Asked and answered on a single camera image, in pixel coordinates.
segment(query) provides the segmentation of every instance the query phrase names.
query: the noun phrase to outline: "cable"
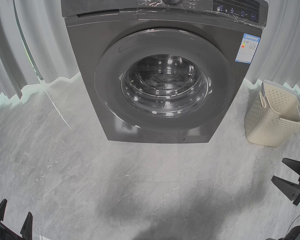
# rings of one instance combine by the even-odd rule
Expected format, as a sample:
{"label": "cable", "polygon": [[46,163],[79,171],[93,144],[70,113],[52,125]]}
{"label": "cable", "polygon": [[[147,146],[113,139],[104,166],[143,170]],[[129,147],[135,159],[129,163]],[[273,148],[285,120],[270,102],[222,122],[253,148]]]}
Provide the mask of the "cable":
{"label": "cable", "polygon": [[299,218],[300,217],[300,215],[298,216],[298,217],[296,217],[295,219],[294,219],[294,221],[291,223],[291,225],[289,226],[289,228],[288,228],[288,230],[287,230],[287,233],[286,233],[286,235],[288,234],[288,232],[289,232],[289,229],[291,228],[291,226],[292,226],[292,224],[296,221],[296,219],[297,218]]}

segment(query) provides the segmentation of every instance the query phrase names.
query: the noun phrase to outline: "qr code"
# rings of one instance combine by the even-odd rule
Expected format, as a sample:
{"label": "qr code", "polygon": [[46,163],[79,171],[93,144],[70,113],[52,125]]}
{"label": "qr code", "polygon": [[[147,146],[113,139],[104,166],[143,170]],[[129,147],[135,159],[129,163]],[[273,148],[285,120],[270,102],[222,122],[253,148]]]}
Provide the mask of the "qr code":
{"label": "qr code", "polygon": [[252,43],[250,43],[250,45],[249,45],[249,50],[255,50],[257,48],[257,43],[256,42],[252,42]]}

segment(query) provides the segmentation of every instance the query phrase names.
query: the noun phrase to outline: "door glass window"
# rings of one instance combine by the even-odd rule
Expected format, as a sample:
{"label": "door glass window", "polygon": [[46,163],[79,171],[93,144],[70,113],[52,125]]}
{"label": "door glass window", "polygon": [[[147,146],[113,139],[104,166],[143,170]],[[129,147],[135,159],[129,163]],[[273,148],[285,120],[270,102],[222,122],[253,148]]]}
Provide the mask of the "door glass window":
{"label": "door glass window", "polygon": [[202,104],[208,80],[191,61],[159,54],[132,64],[121,78],[121,88],[136,108],[156,116],[175,117]]}

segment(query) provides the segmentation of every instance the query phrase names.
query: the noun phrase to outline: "washing machine door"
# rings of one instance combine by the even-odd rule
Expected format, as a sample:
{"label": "washing machine door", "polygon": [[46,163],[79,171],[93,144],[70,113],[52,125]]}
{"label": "washing machine door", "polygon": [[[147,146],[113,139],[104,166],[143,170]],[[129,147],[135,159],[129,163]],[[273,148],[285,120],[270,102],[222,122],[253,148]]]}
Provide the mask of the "washing machine door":
{"label": "washing machine door", "polygon": [[153,131],[182,131],[229,105],[234,76],[210,42],[187,31],[140,31],[114,43],[95,72],[100,101],[122,121]]}

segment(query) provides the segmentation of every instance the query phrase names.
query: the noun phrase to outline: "energy label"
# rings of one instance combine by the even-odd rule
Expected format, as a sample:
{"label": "energy label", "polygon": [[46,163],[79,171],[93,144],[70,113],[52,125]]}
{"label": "energy label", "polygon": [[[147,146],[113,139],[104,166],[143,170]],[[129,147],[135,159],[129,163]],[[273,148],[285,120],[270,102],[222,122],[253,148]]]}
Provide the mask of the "energy label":
{"label": "energy label", "polygon": [[251,34],[244,34],[235,59],[236,62],[251,63],[258,47],[260,38]]}

